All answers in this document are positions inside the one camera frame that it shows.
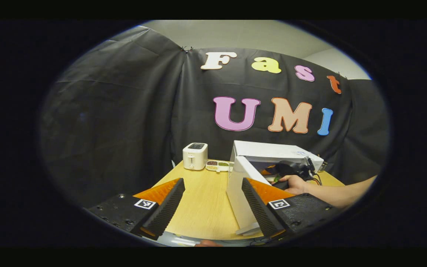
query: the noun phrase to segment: orange letter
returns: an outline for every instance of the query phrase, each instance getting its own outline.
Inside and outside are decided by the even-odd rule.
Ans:
[[[306,102],[301,102],[293,112],[289,101],[285,98],[273,98],[271,100],[275,105],[273,123],[268,127],[271,132],[281,132],[283,127],[281,122],[284,121],[286,131],[289,132],[294,125],[293,132],[305,134],[307,130],[307,121],[309,120],[309,112],[312,105]]]
[[[334,90],[335,93],[341,94],[342,90],[340,90],[338,87],[338,85],[340,84],[339,81],[337,81],[332,75],[327,76],[327,79],[331,81],[332,90]]]

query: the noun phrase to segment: white box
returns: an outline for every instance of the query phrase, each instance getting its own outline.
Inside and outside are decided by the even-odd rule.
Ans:
[[[260,231],[242,191],[243,178],[248,177],[271,186],[260,174],[259,169],[280,161],[302,163],[305,156],[310,157],[316,171],[324,162],[319,156],[295,145],[234,141],[228,172],[227,195],[240,228],[236,232],[238,235],[251,235]]]

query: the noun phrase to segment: table surface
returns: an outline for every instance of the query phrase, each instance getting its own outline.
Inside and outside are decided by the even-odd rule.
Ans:
[[[323,171],[320,173],[324,186],[344,186],[339,180]],[[207,240],[240,240],[262,237],[263,234],[242,236],[227,196],[228,173],[207,169],[185,169],[180,162],[157,184],[183,178],[185,191],[178,209],[166,231],[177,235]]]

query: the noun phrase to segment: white toaster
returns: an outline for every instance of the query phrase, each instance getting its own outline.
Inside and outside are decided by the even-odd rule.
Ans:
[[[208,145],[191,143],[182,150],[185,169],[201,170],[205,168],[208,159]]]

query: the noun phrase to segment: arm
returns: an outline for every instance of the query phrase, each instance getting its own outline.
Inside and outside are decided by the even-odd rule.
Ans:
[[[347,208],[366,193],[375,178],[376,175],[365,181],[346,186],[320,186],[317,184],[310,184],[296,175],[287,175],[281,178],[280,181],[288,180],[289,188],[285,191],[291,194],[299,195],[302,193],[309,193],[337,208]]]

